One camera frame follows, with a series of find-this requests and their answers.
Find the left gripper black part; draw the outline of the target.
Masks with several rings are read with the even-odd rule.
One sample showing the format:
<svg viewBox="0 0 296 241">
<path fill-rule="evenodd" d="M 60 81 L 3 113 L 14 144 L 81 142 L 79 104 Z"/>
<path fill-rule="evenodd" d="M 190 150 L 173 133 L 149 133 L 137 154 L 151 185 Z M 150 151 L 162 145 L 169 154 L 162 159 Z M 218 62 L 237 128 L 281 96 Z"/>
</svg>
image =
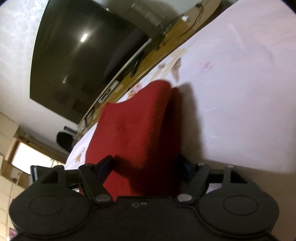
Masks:
<svg viewBox="0 0 296 241">
<path fill-rule="evenodd" d="M 46 183 L 59 183 L 59 174 L 62 174 L 62 183 L 67 186 L 77 186 L 81 183 L 81 178 L 78 170 L 65 170 L 64 166 L 57 165 L 53 168 L 42 166 L 30 166 L 30 183 L 33 184 L 37 180 L 46 177 Z"/>
</svg>

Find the silver set-top box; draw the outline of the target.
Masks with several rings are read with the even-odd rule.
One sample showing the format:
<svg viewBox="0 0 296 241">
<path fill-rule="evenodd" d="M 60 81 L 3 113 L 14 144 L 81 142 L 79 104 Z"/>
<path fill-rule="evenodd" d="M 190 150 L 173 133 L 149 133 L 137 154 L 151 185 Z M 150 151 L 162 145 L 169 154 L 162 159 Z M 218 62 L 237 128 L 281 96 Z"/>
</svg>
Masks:
<svg viewBox="0 0 296 241">
<path fill-rule="evenodd" d="M 108 86 L 105 88 L 105 90 L 100 94 L 100 97 L 98 99 L 98 103 L 104 102 L 107 97 L 112 93 L 112 91 L 119 85 L 118 80 L 112 80 Z"/>
</svg>

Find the grey cylindrical lamp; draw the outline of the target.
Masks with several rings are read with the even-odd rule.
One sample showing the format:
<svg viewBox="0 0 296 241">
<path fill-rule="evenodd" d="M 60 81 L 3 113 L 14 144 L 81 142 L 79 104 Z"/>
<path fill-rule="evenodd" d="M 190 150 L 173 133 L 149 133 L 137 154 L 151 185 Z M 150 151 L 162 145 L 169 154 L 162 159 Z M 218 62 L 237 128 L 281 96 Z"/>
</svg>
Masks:
<svg viewBox="0 0 296 241">
<path fill-rule="evenodd" d="M 165 1 L 135 1 L 125 16 L 150 38 L 156 38 L 165 35 L 181 14 Z"/>
</svg>

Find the black remote control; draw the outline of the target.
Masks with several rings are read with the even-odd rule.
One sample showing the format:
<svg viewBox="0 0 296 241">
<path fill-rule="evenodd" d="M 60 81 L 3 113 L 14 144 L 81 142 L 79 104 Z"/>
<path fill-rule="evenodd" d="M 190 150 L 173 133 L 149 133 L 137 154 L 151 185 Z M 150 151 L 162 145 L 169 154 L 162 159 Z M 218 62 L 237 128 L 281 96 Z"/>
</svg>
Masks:
<svg viewBox="0 0 296 241">
<path fill-rule="evenodd" d="M 74 135 L 77 134 L 77 131 L 68 127 L 68 126 L 64 126 L 63 129 L 67 132 L 73 133 Z"/>
</svg>

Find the wooden tv stand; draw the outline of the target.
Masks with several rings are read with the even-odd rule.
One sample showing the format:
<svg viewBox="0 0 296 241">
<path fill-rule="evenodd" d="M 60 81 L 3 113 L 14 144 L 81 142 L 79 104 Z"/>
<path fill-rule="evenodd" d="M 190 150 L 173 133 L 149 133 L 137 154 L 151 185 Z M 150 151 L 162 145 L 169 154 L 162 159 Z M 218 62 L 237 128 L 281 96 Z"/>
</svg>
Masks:
<svg viewBox="0 0 296 241">
<path fill-rule="evenodd" d="M 164 35 L 161 42 L 148 54 L 137 58 L 132 71 L 128 72 L 126 77 L 119 81 L 119 85 L 112 91 L 107 99 L 98 103 L 100 95 L 95 99 L 90 109 L 83 116 L 78 125 L 77 134 L 74 141 L 80 140 L 83 135 L 98 121 L 100 112 L 107 102 L 116 102 L 123 95 L 133 88 L 148 72 L 159 64 L 166 56 L 201 30 L 205 25 L 214 20 L 222 10 L 221 1 L 199 1 L 193 8 L 188 10 L 182 16 L 188 16 L 186 22 L 182 21 L 182 16 L 177 19 L 172 28 Z"/>
</svg>

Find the white floral bed sheet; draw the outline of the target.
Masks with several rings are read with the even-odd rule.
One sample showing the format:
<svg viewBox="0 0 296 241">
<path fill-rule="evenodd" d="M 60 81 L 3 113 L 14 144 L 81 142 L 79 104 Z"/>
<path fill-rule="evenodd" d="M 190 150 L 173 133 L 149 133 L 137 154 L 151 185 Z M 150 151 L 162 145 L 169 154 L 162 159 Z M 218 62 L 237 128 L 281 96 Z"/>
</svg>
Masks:
<svg viewBox="0 0 296 241">
<path fill-rule="evenodd" d="M 238 1 L 159 63 L 119 102 L 157 80 L 181 95 L 181 152 L 241 167 L 275 198 L 295 196 L 295 12 Z M 66 169 L 86 163 L 96 123 Z"/>
</svg>

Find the black curved television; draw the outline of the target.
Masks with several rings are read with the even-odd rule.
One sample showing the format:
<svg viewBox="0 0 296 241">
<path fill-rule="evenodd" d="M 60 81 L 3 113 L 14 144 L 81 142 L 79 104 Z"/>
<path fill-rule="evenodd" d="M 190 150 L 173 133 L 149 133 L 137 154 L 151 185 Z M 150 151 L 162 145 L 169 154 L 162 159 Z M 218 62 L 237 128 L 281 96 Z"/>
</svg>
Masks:
<svg viewBox="0 0 296 241">
<path fill-rule="evenodd" d="M 148 40 L 95 1 L 48 1 L 34 46 L 30 98 L 79 123 Z"/>
</svg>

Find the wooden window frame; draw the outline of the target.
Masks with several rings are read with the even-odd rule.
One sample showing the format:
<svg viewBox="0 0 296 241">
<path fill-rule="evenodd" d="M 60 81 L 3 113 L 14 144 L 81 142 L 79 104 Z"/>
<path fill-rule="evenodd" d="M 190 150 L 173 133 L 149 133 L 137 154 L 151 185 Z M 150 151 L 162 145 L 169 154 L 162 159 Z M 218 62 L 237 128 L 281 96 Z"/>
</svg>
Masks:
<svg viewBox="0 0 296 241">
<path fill-rule="evenodd" d="M 63 156 L 55 155 L 41 147 L 21 141 L 19 138 L 13 138 L 6 154 L 6 161 L 26 174 L 31 173 L 31 166 L 52 168 L 66 164 Z"/>
</svg>

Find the red knitted garment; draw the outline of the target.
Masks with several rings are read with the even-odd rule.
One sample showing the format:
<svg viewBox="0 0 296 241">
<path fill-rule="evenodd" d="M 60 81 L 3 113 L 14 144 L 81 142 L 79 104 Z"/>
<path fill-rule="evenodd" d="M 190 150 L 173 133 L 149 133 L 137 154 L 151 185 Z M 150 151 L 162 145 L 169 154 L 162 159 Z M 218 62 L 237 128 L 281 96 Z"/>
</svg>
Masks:
<svg viewBox="0 0 296 241">
<path fill-rule="evenodd" d="M 181 186 L 181 95 L 157 80 L 134 97 L 107 103 L 86 152 L 86 163 L 116 161 L 104 182 L 113 198 L 168 194 Z"/>
</svg>

